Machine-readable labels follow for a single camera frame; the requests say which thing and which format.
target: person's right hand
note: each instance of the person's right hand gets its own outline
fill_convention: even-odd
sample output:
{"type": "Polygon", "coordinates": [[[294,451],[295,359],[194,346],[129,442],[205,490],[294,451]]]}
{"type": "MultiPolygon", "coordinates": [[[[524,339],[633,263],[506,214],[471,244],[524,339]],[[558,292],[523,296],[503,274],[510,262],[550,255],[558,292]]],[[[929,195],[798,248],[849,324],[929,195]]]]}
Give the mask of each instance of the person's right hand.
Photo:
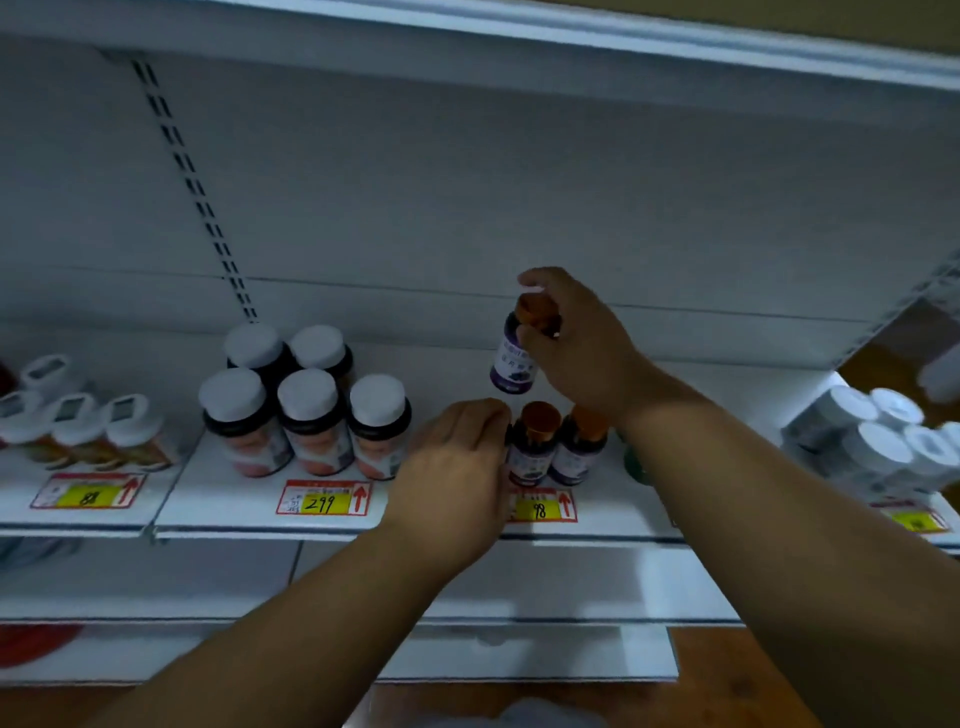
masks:
{"type": "Polygon", "coordinates": [[[643,404],[652,387],[670,377],[634,347],[613,312],[563,268],[534,268],[518,277],[538,285],[560,308],[560,336],[516,330],[550,383],[565,397],[609,418],[615,426],[643,404]]]}

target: bottle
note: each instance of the bottle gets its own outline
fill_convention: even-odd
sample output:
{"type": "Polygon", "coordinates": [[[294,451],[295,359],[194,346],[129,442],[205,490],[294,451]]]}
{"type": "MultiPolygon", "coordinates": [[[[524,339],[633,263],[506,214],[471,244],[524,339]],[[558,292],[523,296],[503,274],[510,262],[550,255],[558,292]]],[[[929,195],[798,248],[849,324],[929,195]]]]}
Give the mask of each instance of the bottle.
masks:
{"type": "Polygon", "coordinates": [[[913,461],[888,477],[883,485],[896,497],[929,501],[944,485],[960,476],[960,453],[936,430],[920,425],[903,429],[913,461]]]}
{"type": "Polygon", "coordinates": [[[924,411],[906,395],[892,389],[877,387],[870,391],[870,399],[879,410],[877,423],[900,432],[907,425],[922,425],[924,411]]]}
{"type": "Polygon", "coordinates": [[[48,471],[72,465],[70,450],[54,440],[53,405],[44,405],[43,396],[29,389],[0,399],[0,437],[10,446],[20,446],[28,458],[48,471]]]}
{"type": "Polygon", "coordinates": [[[360,472],[371,480],[396,477],[407,453],[413,418],[403,383],[390,375],[361,377],[350,389],[347,422],[360,472]]]}
{"type": "Polygon", "coordinates": [[[38,392],[44,403],[74,392],[94,393],[93,382],[65,353],[51,353],[34,359],[20,370],[20,384],[24,389],[38,392]]]}
{"type": "Polygon", "coordinates": [[[246,477],[264,477],[293,458],[277,419],[276,404],[251,369],[226,369],[200,385],[206,428],[220,438],[224,454],[246,477]]]}
{"type": "Polygon", "coordinates": [[[537,376],[537,364],[520,346],[516,329],[526,324],[552,337],[560,331],[560,322],[560,309],[545,293],[522,294],[503,327],[503,339],[490,369],[493,386],[508,395],[529,392],[537,376]]]}
{"type": "Polygon", "coordinates": [[[913,452],[894,430],[860,423],[824,449],[814,461],[821,474],[850,495],[876,499],[890,475],[906,468],[913,452]]]}
{"type": "Polygon", "coordinates": [[[860,423],[876,422],[874,401],[846,384],[830,387],[783,429],[784,437],[816,451],[840,432],[860,423]]]}
{"type": "Polygon", "coordinates": [[[508,434],[507,467],[512,482],[532,488],[546,477],[563,419],[557,408],[545,401],[523,407],[508,434]]]}
{"type": "Polygon", "coordinates": [[[333,376],[320,369],[293,372],[276,394],[280,424],[304,470],[333,475],[353,462],[347,404],[333,376]]]}
{"type": "Polygon", "coordinates": [[[104,406],[107,439],[123,458],[145,473],[166,470],[180,460],[163,431],[163,415],[144,395],[125,395],[104,406]]]}
{"type": "Polygon", "coordinates": [[[347,395],[353,386],[353,352],[338,328],[317,325],[302,328],[290,340],[290,350],[303,369],[323,369],[347,395]]]}
{"type": "Polygon", "coordinates": [[[224,339],[227,366],[252,369],[276,399],[280,382],[300,368],[280,334],[269,324],[241,324],[224,339]]]}
{"type": "Polygon", "coordinates": [[[587,478],[593,461],[607,444],[610,422],[579,404],[560,425],[557,451],[547,474],[561,485],[578,485],[587,478]]]}
{"type": "Polygon", "coordinates": [[[51,434],[78,462],[92,465],[93,470],[101,473],[123,465],[120,451],[107,439],[104,415],[93,395],[87,392],[66,395],[51,406],[54,407],[51,434]]]}

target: product label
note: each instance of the product label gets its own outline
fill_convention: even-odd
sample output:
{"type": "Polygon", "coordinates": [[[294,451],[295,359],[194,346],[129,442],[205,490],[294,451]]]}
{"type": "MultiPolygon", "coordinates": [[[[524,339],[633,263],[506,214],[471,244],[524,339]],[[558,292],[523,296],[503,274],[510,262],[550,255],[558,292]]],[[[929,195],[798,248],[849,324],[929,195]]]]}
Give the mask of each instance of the product label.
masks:
{"type": "Polygon", "coordinates": [[[536,375],[533,357],[504,336],[490,371],[493,383],[504,392],[521,394],[530,390],[536,375]]]}
{"type": "Polygon", "coordinates": [[[353,462],[353,446],[345,422],[312,435],[288,430],[287,437],[300,466],[311,475],[333,475],[353,462]]]}
{"type": "Polygon", "coordinates": [[[274,473],[293,457],[290,443],[276,418],[246,435],[221,437],[220,441],[233,467],[246,477],[274,473]]]}
{"type": "Polygon", "coordinates": [[[280,516],[366,516],[373,484],[365,480],[288,480],[280,516]]]}
{"type": "Polygon", "coordinates": [[[510,479],[517,485],[537,485],[550,468],[553,452],[544,455],[528,455],[511,445],[507,452],[510,479]]]}
{"type": "Polygon", "coordinates": [[[146,475],[57,473],[40,488],[31,508],[130,508],[146,475]]]}
{"type": "Polygon", "coordinates": [[[577,522],[573,494],[556,488],[514,488],[510,493],[510,521],[577,522]]]}
{"type": "Polygon", "coordinates": [[[390,480],[396,477],[400,464],[407,456],[407,433],[390,440],[367,440],[350,433],[353,453],[360,472],[370,480],[390,480]]]}
{"type": "Polygon", "coordinates": [[[558,445],[557,453],[553,456],[553,462],[550,463],[550,477],[563,485],[582,483],[599,454],[600,452],[591,452],[578,455],[565,446],[558,445]]]}

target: white shelf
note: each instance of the white shelf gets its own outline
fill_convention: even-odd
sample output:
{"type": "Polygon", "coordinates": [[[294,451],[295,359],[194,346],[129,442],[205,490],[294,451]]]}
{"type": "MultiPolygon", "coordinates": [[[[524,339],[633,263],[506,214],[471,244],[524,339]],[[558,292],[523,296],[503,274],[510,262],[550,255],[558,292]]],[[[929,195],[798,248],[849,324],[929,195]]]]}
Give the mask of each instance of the white shelf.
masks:
{"type": "Polygon", "coordinates": [[[294,542],[118,542],[2,575],[0,622],[239,619],[289,583],[294,542]]]}
{"type": "MultiPolygon", "coordinates": [[[[186,625],[85,627],[72,643],[19,667],[0,685],[139,683],[215,629],[186,625]]],[[[381,682],[676,680],[664,627],[417,628],[384,668],[381,682]]]]}
{"type": "MultiPolygon", "coordinates": [[[[386,372],[406,385],[416,427],[456,400],[500,397],[518,415],[531,400],[547,400],[563,412],[570,403],[540,376],[522,396],[504,395],[490,384],[492,352],[358,344],[359,374],[386,372]]],[[[770,439],[824,388],[830,373],[710,364],[667,363],[665,367],[713,397],[770,439]]],[[[624,446],[610,442],[589,480],[573,489],[577,522],[510,523],[503,538],[550,545],[638,545],[681,543],[683,537],[656,492],[634,482],[623,469],[624,446]]],[[[235,473],[212,436],[202,438],[176,488],[156,518],[163,538],[263,538],[346,541],[372,528],[383,515],[389,484],[373,488],[366,517],[286,516],[276,507],[288,479],[308,475],[296,464],[275,475],[248,479],[235,473]]],[[[364,479],[353,468],[334,479],[364,479]]],[[[549,481],[544,486],[554,487],[549,481]]]]}
{"type": "MultiPolygon", "coordinates": [[[[339,544],[303,545],[294,578],[339,544]]],[[[420,624],[740,624],[687,546],[535,548],[501,542],[454,579],[420,624]]]]}
{"type": "MultiPolygon", "coordinates": [[[[37,492],[54,473],[31,462],[19,449],[4,449],[0,451],[0,536],[139,536],[153,522],[181,470],[182,464],[149,473],[128,508],[31,508],[37,492]]],[[[96,475],[89,466],[79,464],[57,473],[96,475]]]]}

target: orange bottle cap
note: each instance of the orange bottle cap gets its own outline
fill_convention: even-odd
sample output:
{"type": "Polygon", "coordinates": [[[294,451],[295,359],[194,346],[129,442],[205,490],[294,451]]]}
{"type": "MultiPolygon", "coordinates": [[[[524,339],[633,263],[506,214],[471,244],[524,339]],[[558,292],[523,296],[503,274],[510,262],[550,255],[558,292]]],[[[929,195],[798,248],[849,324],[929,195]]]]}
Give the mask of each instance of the orange bottle cap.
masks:
{"type": "Polygon", "coordinates": [[[570,419],[577,425],[580,439],[589,440],[592,443],[607,437],[607,431],[610,429],[610,421],[606,417],[579,404],[573,405],[573,409],[570,410],[570,419]]]}
{"type": "Polygon", "coordinates": [[[560,309],[545,293],[523,293],[516,300],[514,315],[522,324],[543,330],[556,323],[560,309]]]}
{"type": "Polygon", "coordinates": [[[545,401],[532,401],[520,412],[520,421],[527,429],[527,436],[538,443],[545,443],[554,436],[564,421],[560,411],[545,401]]]}

